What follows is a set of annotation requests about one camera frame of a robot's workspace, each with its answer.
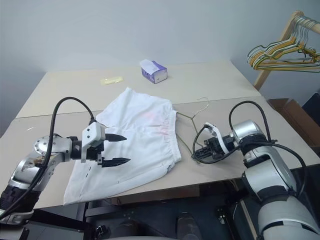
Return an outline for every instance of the wooden hanger rack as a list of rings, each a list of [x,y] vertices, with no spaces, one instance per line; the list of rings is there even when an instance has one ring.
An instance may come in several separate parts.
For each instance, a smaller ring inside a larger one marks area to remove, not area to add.
[[[280,41],[284,41],[287,40],[291,33],[292,33],[292,24],[294,23],[294,19],[296,16],[304,16],[304,13],[302,11],[295,11],[294,13],[292,13],[290,20],[288,21],[287,25],[285,26],[285,29],[281,35]],[[320,34],[320,23],[314,25],[312,28],[310,28],[311,31]],[[259,76],[257,77],[257,79],[255,80],[253,86],[259,91],[260,88],[262,87],[262,85],[265,83],[265,81],[267,80],[267,77],[270,74],[270,70],[262,70],[259,73]]]

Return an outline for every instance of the white wall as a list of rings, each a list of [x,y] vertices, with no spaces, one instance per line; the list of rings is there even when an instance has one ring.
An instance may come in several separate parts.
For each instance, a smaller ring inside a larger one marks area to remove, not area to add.
[[[318,0],[0,1],[0,134],[46,71],[228,59],[254,82],[250,49],[277,40],[295,10],[320,21]],[[320,51],[319,36],[310,44]],[[319,74],[274,72],[261,92],[303,104],[319,88]]]

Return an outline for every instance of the purple tissue box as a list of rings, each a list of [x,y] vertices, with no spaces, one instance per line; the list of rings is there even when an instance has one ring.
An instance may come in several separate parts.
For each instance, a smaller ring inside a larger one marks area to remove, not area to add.
[[[156,61],[152,61],[152,62],[154,63],[155,66],[157,66],[159,70],[155,71],[152,74],[149,74],[143,68],[141,68],[142,75],[154,84],[157,84],[163,80],[166,80],[168,78],[167,68],[158,64]]]

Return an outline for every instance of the table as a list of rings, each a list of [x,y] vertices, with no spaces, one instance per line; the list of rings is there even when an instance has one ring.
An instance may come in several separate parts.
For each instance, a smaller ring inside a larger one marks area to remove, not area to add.
[[[169,99],[173,104],[261,96],[230,61],[175,64],[166,66],[168,79],[153,84],[141,69],[116,67],[107,70],[48,72],[28,98],[17,118],[51,115],[57,102],[68,96],[85,102],[92,111],[103,110],[126,87],[138,93]],[[101,85],[100,80],[122,76],[124,81]],[[68,101],[60,114],[84,112],[83,106]]]
[[[195,124],[200,128],[205,122],[215,124],[223,135],[230,131],[228,124],[228,115],[230,109],[244,100],[252,100],[261,105],[268,119],[271,137],[277,139],[291,149],[294,149],[304,159],[306,165],[320,163],[320,159],[311,150],[302,138],[291,128],[291,126],[273,110],[262,96],[242,97],[223,100],[214,100],[209,102],[209,107],[200,112],[194,119]],[[203,108],[206,102],[175,104],[173,107],[186,115],[193,115],[197,110]],[[61,136],[79,136],[81,137],[82,129],[88,124],[88,113],[67,113],[59,114],[56,117],[55,132]],[[251,104],[240,106],[234,111],[232,122],[234,124],[247,120],[248,118],[256,121],[264,130],[263,120],[260,112]],[[49,132],[51,116],[33,116],[25,118],[16,118],[12,121],[10,127],[0,139],[0,159],[2,164],[0,168],[0,189],[7,185],[13,169],[18,162],[26,156],[33,147],[34,141],[45,136]],[[177,116],[176,132],[188,144],[192,146],[193,139],[196,135],[191,121],[183,116]],[[209,136],[203,134],[199,142],[207,139]],[[224,161],[206,165],[198,164],[191,159],[187,148],[178,140],[182,160],[164,177],[136,187],[129,191],[118,194],[124,196],[154,190],[168,189],[194,184],[222,181],[227,179],[239,178],[243,173],[243,156],[238,151],[225,159]],[[289,168],[300,167],[299,162],[289,153],[279,149],[285,163]],[[73,169],[74,161],[59,164],[54,175],[50,179],[47,187],[41,194],[36,208],[52,207],[63,204],[63,195]]]

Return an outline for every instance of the white shorts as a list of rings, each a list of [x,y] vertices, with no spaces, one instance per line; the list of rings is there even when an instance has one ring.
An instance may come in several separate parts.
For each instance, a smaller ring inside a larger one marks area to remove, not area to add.
[[[104,167],[76,161],[63,204],[104,199],[161,178],[181,160],[176,138],[176,111],[170,100],[127,88],[96,116],[106,133],[127,138],[104,142],[105,160],[129,162]]]

